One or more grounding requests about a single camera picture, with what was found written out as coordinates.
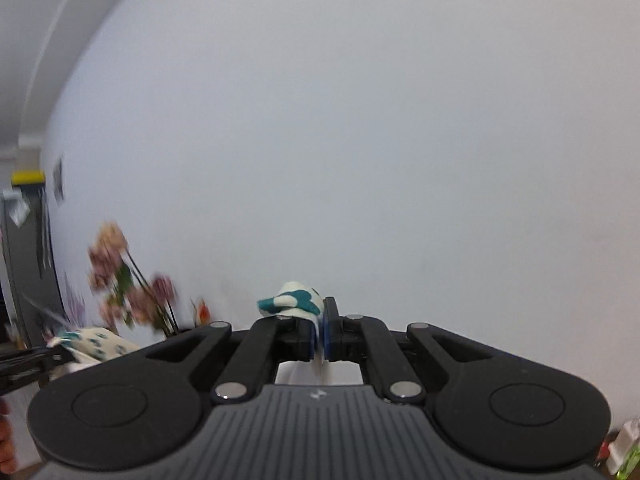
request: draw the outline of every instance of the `ribbed surface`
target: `ribbed surface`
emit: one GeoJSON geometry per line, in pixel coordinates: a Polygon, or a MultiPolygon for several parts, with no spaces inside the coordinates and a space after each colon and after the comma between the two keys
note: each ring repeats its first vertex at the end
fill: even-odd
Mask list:
{"type": "Polygon", "coordinates": [[[582,467],[522,475],[478,465],[444,444],[417,408],[370,386],[265,386],[215,409],[200,433],[166,459],[128,472],[91,474],[49,465],[35,480],[594,480],[582,467]]]}

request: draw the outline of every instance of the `white logo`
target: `white logo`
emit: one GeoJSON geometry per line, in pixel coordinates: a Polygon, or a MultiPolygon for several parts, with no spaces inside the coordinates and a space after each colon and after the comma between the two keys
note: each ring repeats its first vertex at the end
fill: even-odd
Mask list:
{"type": "Polygon", "coordinates": [[[313,392],[312,394],[309,394],[309,397],[311,397],[312,399],[315,400],[320,400],[323,397],[326,397],[328,395],[328,393],[324,390],[318,390],[316,392],[313,392]]]}

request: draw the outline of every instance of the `silver screw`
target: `silver screw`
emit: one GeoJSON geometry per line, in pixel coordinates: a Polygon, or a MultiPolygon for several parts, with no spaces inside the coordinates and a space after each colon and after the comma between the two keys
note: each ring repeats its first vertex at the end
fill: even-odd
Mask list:
{"type": "Polygon", "coordinates": [[[392,394],[401,399],[417,397],[422,392],[420,384],[414,383],[413,381],[398,381],[397,383],[393,383],[389,389],[392,394]]]}
{"type": "Polygon", "coordinates": [[[246,394],[246,386],[241,383],[222,383],[216,386],[216,395],[223,399],[239,399],[246,394]]]}

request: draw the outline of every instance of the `white wall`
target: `white wall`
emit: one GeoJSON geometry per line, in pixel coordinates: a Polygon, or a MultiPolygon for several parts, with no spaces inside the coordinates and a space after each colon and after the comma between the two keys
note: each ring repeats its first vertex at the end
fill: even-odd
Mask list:
{"type": "Polygon", "coordinates": [[[90,298],[113,218],[237,327],[300,280],[579,374],[619,423],[640,412],[638,8],[124,0],[50,120],[56,265],[90,298]]]}

